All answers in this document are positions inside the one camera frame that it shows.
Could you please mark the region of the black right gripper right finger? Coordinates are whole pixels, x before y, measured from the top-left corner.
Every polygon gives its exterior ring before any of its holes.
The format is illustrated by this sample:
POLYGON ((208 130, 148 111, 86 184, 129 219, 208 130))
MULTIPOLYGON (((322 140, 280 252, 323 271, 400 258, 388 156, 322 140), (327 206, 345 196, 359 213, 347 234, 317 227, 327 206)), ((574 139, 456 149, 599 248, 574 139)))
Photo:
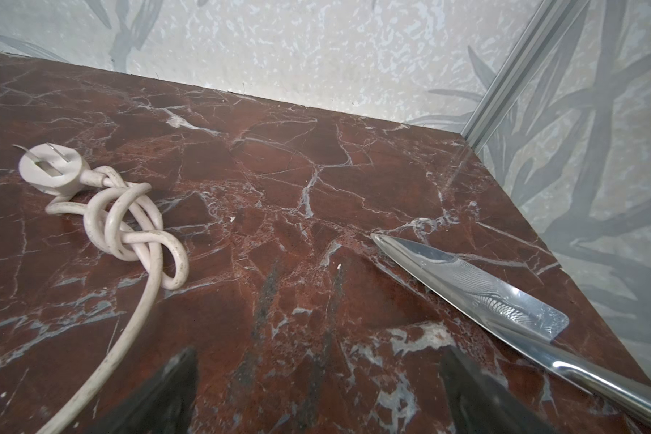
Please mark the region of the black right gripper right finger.
POLYGON ((442 352, 441 377, 457 433, 555 433, 456 347, 442 352))

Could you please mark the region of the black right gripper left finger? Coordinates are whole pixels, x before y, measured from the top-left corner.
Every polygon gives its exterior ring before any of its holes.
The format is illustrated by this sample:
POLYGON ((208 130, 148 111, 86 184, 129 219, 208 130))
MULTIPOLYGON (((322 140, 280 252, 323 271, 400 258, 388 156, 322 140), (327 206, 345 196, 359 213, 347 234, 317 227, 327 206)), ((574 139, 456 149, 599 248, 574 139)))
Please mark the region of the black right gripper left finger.
POLYGON ((90 433, 186 433, 198 387, 197 352, 186 347, 128 398, 99 418, 90 433))

